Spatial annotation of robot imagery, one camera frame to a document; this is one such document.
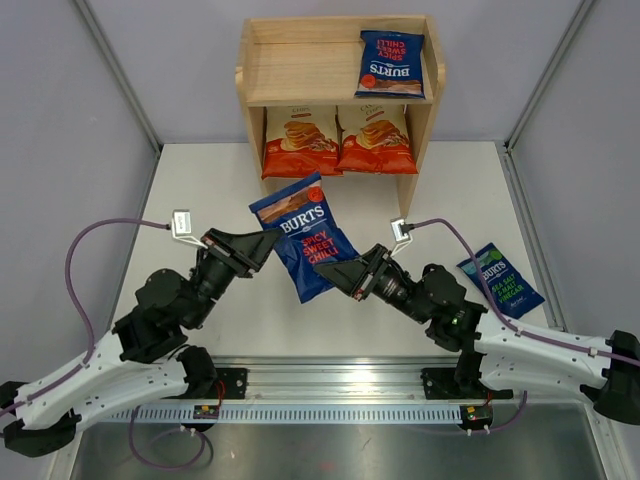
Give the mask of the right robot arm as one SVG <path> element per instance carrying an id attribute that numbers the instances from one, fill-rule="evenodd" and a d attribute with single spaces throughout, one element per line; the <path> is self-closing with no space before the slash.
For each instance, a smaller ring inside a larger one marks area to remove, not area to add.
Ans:
<path id="1" fill-rule="evenodd" d="M 382 245 L 314 270 L 356 301 L 375 296 L 425 325 L 429 339 L 458 354 L 454 381 L 465 398 L 506 390 L 566 395 L 611 420 L 639 422 L 639 341 L 631 333 L 585 336 L 502 318 L 467 300 L 441 265 L 426 265 L 413 280 Z"/>

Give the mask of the cassava chips bag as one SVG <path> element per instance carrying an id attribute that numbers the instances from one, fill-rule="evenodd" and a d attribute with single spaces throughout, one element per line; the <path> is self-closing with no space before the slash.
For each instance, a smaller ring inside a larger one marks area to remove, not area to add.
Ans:
<path id="1" fill-rule="evenodd" d="M 417 174 L 404 106 L 340 105 L 342 144 L 337 168 L 377 174 Z"/>
<path id="2" fill-rule="evenodd" d="M 336 113 L 335 106 L 268 107 L 261 177 L 341 176 Z"/>

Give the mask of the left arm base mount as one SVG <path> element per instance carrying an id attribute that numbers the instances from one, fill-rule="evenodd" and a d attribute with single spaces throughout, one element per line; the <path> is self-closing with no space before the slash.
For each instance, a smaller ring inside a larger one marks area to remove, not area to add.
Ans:
<path id="1" fill-rule="evenodd" d="M 241 367 L 217 367 L 217 381 L 202 395 L 200 399 L 207 401 L 218 400 L 218 394 L 223 394 L 223 400 L 244 400 L 248 386 L 249 370 Z"/>

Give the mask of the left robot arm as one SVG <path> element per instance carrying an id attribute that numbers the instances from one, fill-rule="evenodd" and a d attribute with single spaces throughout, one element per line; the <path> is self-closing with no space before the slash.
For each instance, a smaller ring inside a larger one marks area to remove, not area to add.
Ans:
<path id="1" fill-rule="evenodd" d="M 99 421 L 163 398 L 198 399 L 218 374 L 203 347 L 187 343 L 231 282 L 264 266 L 283 233 L 270 229 L 202 237 L 188 277 L 161 269 L 136 291 L 136 305 L 90 355 L 49 376 L 1 386 L 1 406 L 15 419 L 3 428 L 7 449 L 30 458 L 55 452 Z M 73 376 L 63 381 L 67 369 Z"/>

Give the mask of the blue Burts chilli bag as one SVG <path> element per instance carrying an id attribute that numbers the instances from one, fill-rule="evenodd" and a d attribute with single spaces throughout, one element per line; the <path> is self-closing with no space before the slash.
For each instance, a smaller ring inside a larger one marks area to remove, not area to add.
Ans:
<path id="1" fill-rule="evenodd" d="M 423 34 L 362 30 L 364 42 L 355 97 L 424 99 Z"/>
<path id="2" fill-rule="evenodd" d="M 249 210 L 263 229 L 278 228 L 284 232 L 275 251 L 301 303 L 333 288 L 314 271 L 316 265 L 358 256 L 334 219 L 318 172 L 253 202 Z"/>

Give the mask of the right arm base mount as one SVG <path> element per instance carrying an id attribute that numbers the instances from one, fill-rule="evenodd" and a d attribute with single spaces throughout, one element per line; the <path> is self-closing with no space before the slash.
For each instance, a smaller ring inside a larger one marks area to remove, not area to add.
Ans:
<path id="1" fill-rule="evenodd" d="M 426 400 L 481 400 L 487 394 L 482 389 L 461 387 L 454 378 L 453 367 L 425 367 L 420 371 L 420 381 Z"/>

